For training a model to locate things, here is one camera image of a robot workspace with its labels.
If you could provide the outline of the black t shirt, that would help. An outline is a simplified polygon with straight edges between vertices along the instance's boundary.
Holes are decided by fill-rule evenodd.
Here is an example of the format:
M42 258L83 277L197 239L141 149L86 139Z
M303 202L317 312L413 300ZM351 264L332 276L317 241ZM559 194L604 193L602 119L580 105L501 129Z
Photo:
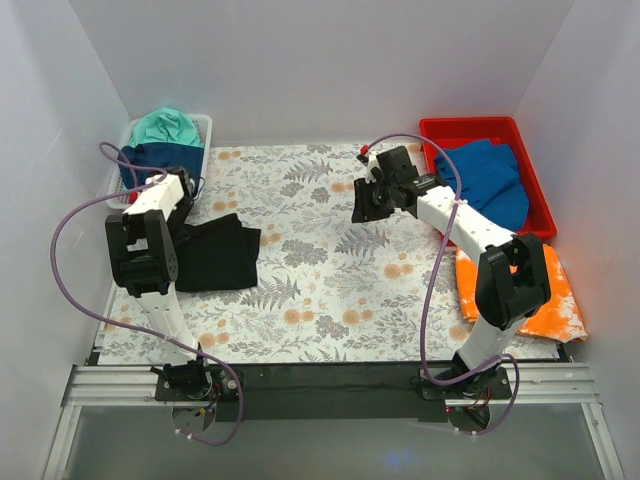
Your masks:
M236 214L200 225L185 224L174 240L181 293L235 291L258 284L261 230L245 227Z

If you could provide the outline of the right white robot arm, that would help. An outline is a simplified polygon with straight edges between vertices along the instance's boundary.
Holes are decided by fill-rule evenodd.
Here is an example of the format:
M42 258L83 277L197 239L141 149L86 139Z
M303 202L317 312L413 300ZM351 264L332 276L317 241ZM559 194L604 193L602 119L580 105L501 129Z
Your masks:
M551 299L542 241L492 222L438 175L419 174L404 147L371 158L363 146L357 158L367 173L354 182L354 223L387 219L402 210L438 230L444 245L455 244L476 266L479 317L472 332L449 370L424 375L430 384L453 386L464 397L479 395L517 330Z

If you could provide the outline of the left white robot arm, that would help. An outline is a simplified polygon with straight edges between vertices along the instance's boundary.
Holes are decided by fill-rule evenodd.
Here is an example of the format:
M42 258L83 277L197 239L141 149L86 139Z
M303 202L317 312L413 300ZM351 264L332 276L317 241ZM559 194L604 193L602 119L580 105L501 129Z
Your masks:
M162 385L200 400L210 394L213 377L196 353L199 344L179 306L174 246L194 204L192 185L187 172L178 168L167 176L148 176L146 186L134 203L105 221L112 274L154 330L190 348L186 351L171 343L163 347L163 367L155 371Z

